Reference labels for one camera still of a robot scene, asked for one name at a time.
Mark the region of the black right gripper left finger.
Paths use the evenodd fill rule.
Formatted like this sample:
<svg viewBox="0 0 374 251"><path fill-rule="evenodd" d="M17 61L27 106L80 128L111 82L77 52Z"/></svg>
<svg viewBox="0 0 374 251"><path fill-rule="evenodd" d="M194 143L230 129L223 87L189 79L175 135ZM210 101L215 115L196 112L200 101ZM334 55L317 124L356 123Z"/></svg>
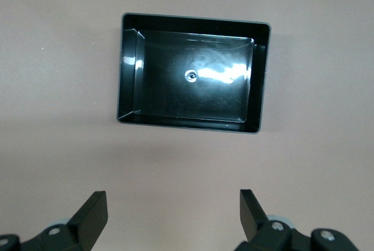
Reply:
<svg viewBox="0 0 374 251"><path fill-rule="evenodd" d="M92 250L107 222L106 192L96 191L66 224L46 228L20 250Z"/></svg>

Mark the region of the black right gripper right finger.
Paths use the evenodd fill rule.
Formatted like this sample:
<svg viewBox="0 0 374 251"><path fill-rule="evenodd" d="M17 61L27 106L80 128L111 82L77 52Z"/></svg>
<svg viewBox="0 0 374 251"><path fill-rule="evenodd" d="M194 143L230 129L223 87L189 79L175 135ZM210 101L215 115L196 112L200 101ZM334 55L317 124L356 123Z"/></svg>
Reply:
<svg viewBox="0 0 374 251"><path fill-rule="evenodd" d="M313 250L305 236L281 220L270 220L250 189L240 190L240 221L247 238L237 250Z"/></svg>

